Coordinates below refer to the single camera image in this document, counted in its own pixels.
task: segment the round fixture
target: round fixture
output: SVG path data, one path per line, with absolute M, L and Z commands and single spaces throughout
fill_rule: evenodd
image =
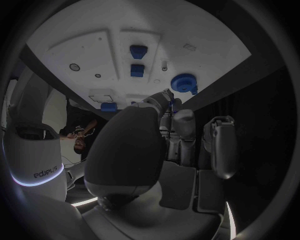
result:
M 196 77 L 192 74 L 183 73 L 174 77 L 171 81 L 171 87 L 174 91 L 180 93 L 187 93 L 189 91 L 195 92 L 197 86 Z
M 70 64 L 70 69 L 75 72 L 78 72 L 80 70 L 80 67 L 77 64 L 72 63 L 72 64 Z

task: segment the led light strip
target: led light strip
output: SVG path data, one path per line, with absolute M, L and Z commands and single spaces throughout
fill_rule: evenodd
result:
M 235 224 L 234 216 L 233 216 L 233 213 L 231 212 L 228 202 L 226 202 L 226 204 L 227 204 L 228 213 L 229 213 L 230 240 L 233 240 L 237 236 L 236 224 Z
M 81 205 L 84 205 L 84 204 L 89 204 L 89 203 L 95 202 L 97 200 L 98 200 L 98 197 L 94 197 L 92 199 L 89 199 L 89 200 L 86 200 L 86 201 L 81 201 L 81 202 L 78 202 L 78 203 L 73 203 L 71 205 L 74 206 L 74 207 L 78 207 L 78 206 L 81 206 Z
M 20 185 L 25 186 L 25 187 L 34 187 L 34 186 L 38 186 L 38 185 L 45 184 L 45 183 L 51 181 L 52 179 L 55 179 L 59 174 L 62 173 L 63 170 L 64 170 L 64 165 L 61 164 L 61 170 L 59 170 L 59 172 L 58 172 L 57 174 L 55 174 L 54 176 L 50 177 L 49 179 L 47 179 L 47 180 L 45 180 L 45 181 L 41 181 L 41 182 L 38 182 L 38 183 L 23 183 L 23 182 L 20 182 L 20 181 L 18 181 L 17 179 L 15 179 L 13 175 L 11 175 L 11 176 L 12 176 L 13 180 L 14 180 L 17 184 L 20 184 Z

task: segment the dark wall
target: dark wall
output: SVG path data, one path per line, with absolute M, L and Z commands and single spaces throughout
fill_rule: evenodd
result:
M 240 232 L 276 194 L 293 154 L 297 115 L 288 71 L 283 67 L 195 115 L 198 137 L 215 116 L 235 119 L 240 168 L 225 181 L 225 193 Z

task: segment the logo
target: logo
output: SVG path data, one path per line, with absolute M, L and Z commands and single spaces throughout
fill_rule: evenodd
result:
M 53 168 L 51 168 L 51 169 L 48 169 L 48 170 L 42 170 L 41 172 L 39 172 L 39 173 L 34 173 L 33 175 L 34 175 L 34 178 L 35 179 L 37 179 L 38 177 L 43 177 L 43 176 L 46 176 L 46 175 L 48 175 L 49 173 L 54 173 L 56 170 L 58 169 L 58 166 L 55 166 L 55 167 L 53 167 Z

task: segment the man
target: man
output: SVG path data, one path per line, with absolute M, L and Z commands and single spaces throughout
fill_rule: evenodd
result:
M 91 147 L 107 121 L 71 99 L 67 99 L 66 114 L 66 126 L 59 131 L 60 139 L 76 138 L 74 151 L 82 155 L 86 148 L 88 150 Z

